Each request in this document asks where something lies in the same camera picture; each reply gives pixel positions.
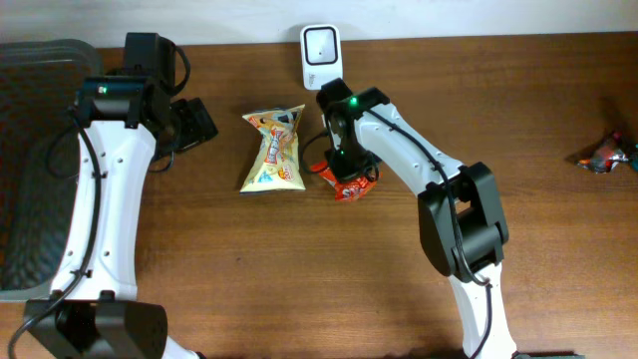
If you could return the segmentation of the yellow snack bag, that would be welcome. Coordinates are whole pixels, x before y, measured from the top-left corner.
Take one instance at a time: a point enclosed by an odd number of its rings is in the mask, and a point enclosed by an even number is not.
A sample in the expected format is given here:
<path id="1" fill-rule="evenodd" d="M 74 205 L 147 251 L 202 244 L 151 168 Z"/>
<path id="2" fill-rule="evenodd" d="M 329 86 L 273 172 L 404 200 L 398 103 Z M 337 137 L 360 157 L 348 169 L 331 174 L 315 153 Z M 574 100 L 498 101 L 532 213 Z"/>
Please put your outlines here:
<path id="1" fill-rule="evenodd" d="M 259 152 L 241 193 L 306 189 L 300 174 L 298 125 L 304 105 L 245 114 L 242 118 L 262 136 Z"/>

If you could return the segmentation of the black red snack packet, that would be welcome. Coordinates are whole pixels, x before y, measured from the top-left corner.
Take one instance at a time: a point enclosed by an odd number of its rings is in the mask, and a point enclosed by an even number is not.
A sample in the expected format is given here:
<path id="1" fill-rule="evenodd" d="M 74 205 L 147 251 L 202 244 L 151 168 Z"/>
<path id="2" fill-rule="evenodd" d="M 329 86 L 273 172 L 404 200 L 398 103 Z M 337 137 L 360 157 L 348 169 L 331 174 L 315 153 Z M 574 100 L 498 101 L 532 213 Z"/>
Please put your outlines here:
<path id="1" fill-rule="evenodd" d="M 583 150 L 574 162 L 577 166 L 593 173 L 607 174 L 617 165 L 630 162 L 630 156 L 624 148 L 623 134 L 619 131 L 612 131 L 597 143 Z"/>

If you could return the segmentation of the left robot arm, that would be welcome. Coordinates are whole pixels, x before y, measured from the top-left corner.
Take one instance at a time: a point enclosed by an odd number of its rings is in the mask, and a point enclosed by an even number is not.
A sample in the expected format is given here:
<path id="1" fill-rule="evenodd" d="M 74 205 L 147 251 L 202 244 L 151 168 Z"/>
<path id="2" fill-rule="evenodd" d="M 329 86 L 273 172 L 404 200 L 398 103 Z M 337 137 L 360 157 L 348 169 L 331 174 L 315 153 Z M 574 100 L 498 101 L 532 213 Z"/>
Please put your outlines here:
<path id="1" fill-rule="evenodd" d="M 87 78 L 71 109 L 80 163 L 70 232 L 47 297 L 30 299 L 21 332 L 57 358 L 188 358 L 165 309 L 138 301 L 135 249 L 151 164 L 215 137 L 200 99 L 184 100 L 184 50 L 130 33 L 124 64 Z"/>

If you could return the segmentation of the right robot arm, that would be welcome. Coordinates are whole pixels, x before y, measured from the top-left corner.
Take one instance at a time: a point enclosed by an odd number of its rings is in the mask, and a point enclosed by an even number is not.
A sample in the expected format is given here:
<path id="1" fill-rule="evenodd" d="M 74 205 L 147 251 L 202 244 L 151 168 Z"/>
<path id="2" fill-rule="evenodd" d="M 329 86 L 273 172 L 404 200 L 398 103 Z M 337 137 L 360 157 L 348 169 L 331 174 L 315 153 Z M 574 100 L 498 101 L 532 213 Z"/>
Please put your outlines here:
<path id="1" fill-rule="evenodd" d="M 437 149 L 377 88 L 353 93 L 342 79 L 316 96 L 330 138 L 325 154 L 339 183 L 374 179 L 387 165 L 415 195 L 421 247 L 453 289 L 469 358 L 512 358 L 501 294 L 509 231 L 491 170 Z"/>

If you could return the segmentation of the white barcode scanner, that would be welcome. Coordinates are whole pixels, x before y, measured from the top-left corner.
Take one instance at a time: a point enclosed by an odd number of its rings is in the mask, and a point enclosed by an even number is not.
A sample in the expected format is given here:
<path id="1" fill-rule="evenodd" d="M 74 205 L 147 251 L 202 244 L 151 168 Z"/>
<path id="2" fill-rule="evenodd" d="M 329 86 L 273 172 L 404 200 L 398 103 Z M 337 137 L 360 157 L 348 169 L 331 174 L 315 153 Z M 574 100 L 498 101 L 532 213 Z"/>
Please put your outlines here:
<path id="1" fill-rule="evenodd" d="M 321 87 L 343 77 L 343 56 L 338 28 L 330 24 L 305 26 L 300 31 L 303 85 L 306 90 Z"/>

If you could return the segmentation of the grey plastic mesh basket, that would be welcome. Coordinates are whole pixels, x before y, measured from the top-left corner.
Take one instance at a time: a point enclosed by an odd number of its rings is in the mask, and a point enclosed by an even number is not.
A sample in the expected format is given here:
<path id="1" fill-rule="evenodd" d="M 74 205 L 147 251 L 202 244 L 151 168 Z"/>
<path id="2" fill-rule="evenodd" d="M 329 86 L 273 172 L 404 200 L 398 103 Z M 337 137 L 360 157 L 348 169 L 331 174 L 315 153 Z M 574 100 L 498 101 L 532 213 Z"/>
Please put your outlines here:
<path id="1" fill-rule="evenodd" d="M 104 71 L 80 40 L 1 47 L 1 300 L 48 295 L 69 235 L 79 169 L 69 115 L 84 80 Z"/>

